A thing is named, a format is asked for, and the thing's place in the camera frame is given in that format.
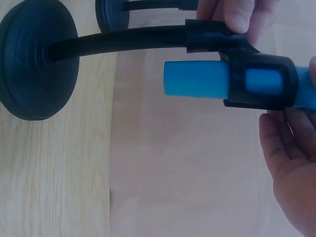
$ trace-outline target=wooden surface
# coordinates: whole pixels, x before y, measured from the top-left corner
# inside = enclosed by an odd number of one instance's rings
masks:
[[[19,0],[1,0],[0,18]],[[80,36],[99,32],[94,0],[62,1]],[[109,144],[116,54],[85,57],[66,107],[44,122],[0,108],[0,236],[110,235]]]

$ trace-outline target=blue cylinder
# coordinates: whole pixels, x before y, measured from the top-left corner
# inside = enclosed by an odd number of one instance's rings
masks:
[[[316,89],[309,69],[297,67],[299,88],[295,106],[316,111]],[[225,61],[166,62],[164,92],[169,96],[227,99],[229,66]],[[246,89],[249,93],[277,96],[283,90],[282,75],[275,70],[248,69]]]

